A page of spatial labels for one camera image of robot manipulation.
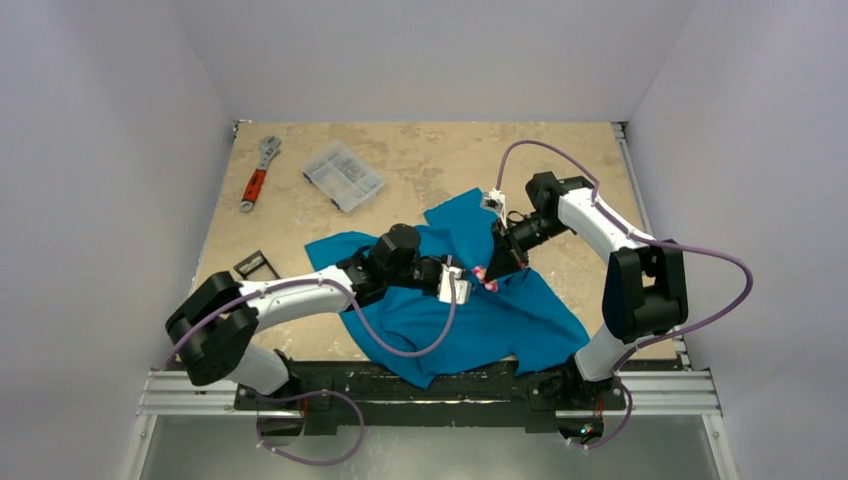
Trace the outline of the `pink flower brooch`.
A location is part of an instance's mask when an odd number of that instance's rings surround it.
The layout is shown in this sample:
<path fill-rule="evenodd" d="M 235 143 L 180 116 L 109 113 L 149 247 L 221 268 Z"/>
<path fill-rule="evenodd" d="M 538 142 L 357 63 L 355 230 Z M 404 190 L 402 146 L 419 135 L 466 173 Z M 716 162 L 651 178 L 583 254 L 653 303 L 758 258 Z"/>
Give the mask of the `pink flower brooch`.
<path fill-rule="evenodd" d="M 472 273 L 477 278 L 480 285 L 490 292 L 497 292 L 499 290 L 498 280 L 497 279 L 489 279 L 487 276 L 487 269 L 483 266 L 475 266 L 472 269 Z"/>

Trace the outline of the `blue t-shirt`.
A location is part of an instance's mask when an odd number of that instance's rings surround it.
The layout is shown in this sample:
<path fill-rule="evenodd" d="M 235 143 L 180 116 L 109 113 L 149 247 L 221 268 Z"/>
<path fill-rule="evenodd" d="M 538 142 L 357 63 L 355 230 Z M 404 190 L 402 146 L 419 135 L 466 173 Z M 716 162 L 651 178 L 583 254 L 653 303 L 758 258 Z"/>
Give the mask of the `blue t-shirt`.
<path fill-rule="evenodd" d="M 491 224 L 495 214 L 481 208 L 483 193 L 472 189 L 424 212 L 425 225 L 415 228 L 424 255 L 458 256 L 466 268 L 488 264 L 493 251 Z M 323 269 L 375 243 L 377 237 L 344 232 L 305 245 L 315 270 Z M 564 363 L 589 341 L 589 334 L 532 269 L 499 280 L 487 291 L 471 275 L 472 291 L 458 307 L 445 339 L 430 353 L 397 356 L 381 347 L 354 311 L 340 314 L 348 333 L 364 355 L 407 382 L 427 388 L 436 375 L 462 373 L 514 355 L 519 374 Z M 418 351 L 444 329 L 449 306 L 418 290 L 389 289 L 383 300 L 364 307 L 377 335 L 397 350 Z"/>

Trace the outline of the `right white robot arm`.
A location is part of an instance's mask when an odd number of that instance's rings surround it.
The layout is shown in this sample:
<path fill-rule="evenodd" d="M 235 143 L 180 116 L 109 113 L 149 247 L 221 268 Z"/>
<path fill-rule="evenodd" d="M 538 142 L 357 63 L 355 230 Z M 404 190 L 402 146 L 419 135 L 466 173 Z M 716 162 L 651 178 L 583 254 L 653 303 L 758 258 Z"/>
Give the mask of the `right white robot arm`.
<path fill-rule="evenodd" d="M 570 359 L 561 392 L 576 407 L 596 399 L 600 382 L 612 377 L 616 363 L 640 340 L 654 338 L 688 317 L 683 256 L 673 248 L 637 240 L 637 229 L 596 194 L 584 177 L 534 175 L 525 186 L 534 210 L 517 221 L 505 211 L 497 189 L 484 193 L 481 205 L 497 216 L 491 227 L 493 253 L 476 272 L 489 290 L 498 280 L 528 268 L 532 248 L 571 231 L 604 261 L 603 326 Z"/>

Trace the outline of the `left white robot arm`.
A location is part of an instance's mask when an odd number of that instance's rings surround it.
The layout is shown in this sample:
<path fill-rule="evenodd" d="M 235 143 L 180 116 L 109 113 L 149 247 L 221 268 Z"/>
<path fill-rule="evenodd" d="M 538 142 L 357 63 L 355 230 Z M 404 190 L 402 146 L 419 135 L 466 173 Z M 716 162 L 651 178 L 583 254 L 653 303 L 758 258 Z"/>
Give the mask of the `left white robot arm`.
<path fill-rule="evenodd" d="M 247 281 L 217 272 L 166 321 L 173 354 L 196 387 L 229 380 L 272 408 L 287 408 L 302 391 L 300 380 L 283 353 L 253 344 L 257 333 L 322 313 L 362 315 L 392 287 L 446 303 L 451 316 L 468 301 L 471 284 L 462 265 L 451 255 L 424 255 L 420 244 L 414 227 L 396 224 L 375 243 L 314 273 Z"/>

